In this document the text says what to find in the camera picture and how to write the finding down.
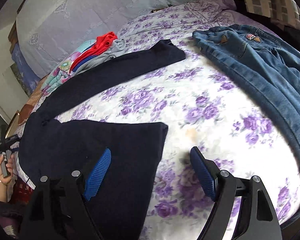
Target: brown cushion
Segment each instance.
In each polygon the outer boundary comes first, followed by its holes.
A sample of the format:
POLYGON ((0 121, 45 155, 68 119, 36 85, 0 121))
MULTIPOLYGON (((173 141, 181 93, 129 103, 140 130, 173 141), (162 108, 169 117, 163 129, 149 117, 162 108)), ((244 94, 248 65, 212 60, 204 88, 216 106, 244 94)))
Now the brown cushion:
POLYGON ((34 106, 28 105, 28 104, 25 104, 23 106, 23 108, 20 111, 18 125, 22 125, 26 122, 26 120, 28 119, 29 115, 31 114, 33 108, 34 108, 34 106))

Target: red patterned fabric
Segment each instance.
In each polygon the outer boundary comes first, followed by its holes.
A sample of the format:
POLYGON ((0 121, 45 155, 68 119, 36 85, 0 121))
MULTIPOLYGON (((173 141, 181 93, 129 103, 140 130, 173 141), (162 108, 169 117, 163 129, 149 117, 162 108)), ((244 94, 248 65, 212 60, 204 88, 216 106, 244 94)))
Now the red patterned fabric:
POLYGON ((33 189, 27 186, 22 179, 18 178, 13 186, 13 194, 9 203, 24 203, 27 204, 31 198, 33 189))

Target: leather label patch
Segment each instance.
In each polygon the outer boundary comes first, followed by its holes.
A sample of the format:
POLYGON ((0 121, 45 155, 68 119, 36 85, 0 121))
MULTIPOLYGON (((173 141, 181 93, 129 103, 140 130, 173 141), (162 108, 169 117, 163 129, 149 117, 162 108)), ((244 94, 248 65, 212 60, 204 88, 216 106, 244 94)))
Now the leather label patch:
POLYGON ((254 41, 257 41, 257 42, 261 42, 261 39, 260 39, 259 36, 255 36, 255 35, 253 35, 253 34, 251 34, 251 33, 248 33, 248 34, 246 35, 246 38, 247 38, 249 41, 254 40, 254 41))
POLYGON ((222 35, 220 43, 225 43, 227 41, 228 41, 227 37, 225 35, 222 35))

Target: colorful floral fabric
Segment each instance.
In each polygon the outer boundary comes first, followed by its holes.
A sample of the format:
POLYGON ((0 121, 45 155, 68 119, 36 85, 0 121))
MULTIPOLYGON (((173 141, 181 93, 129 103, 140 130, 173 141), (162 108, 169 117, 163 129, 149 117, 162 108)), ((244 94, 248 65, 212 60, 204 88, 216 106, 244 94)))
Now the colorful floral fabric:
MULTIPOLYGON (((164 122, 169 126, 142 240, 199 236, 213 202, 204 195, 191 167, 189 151, 193 146, 234 176, 260 176, 280 223, 300 206, 298 164, 285 139, 260 108, 201 55, 191 38, 194 30, 217 25, 260 26, 241 15, 236 21, 234 9, 233 0, 199 0, 130 21, 119 33, 128 52, 171 39, 186 52, 186 60, 103 91, 56 117, 60 122, 89 119, 164 122)), ((23 126, 18 129, 21 136, 23 126)), ((28 180, 18 162, 17 172, 28 180)), ((236 198, 224 239, 231 239, 239 207, 240 198, 236 198)))

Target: jeans pocket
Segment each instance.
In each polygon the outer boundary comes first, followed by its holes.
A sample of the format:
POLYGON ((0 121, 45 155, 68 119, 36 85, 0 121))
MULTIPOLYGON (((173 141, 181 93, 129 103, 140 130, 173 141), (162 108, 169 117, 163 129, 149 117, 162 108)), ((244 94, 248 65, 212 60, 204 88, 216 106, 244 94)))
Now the jeans pocket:
POLYGON ((231 31, 224 31, 219 34, 213 37, 218 50, 232 58, 241 58, 246 50, 247 43, 231 31))

